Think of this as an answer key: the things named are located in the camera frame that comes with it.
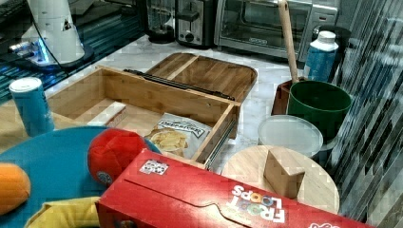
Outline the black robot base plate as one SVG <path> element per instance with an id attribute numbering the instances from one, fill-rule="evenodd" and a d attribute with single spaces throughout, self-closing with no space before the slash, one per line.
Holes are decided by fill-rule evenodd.
<path id="1" fill-rule="evenodd" d="M 93 59 L 94 50 L 88 45 L 84 45 L 84 55 L 78 60 L 68 63 L 57 62 L 53 59 L 45 47 L 39 44 L 30 45 L 14 52 L 19 59 L 12 62 L 16 67 L 43 72 L 71 71 L 83 67 Z"/>

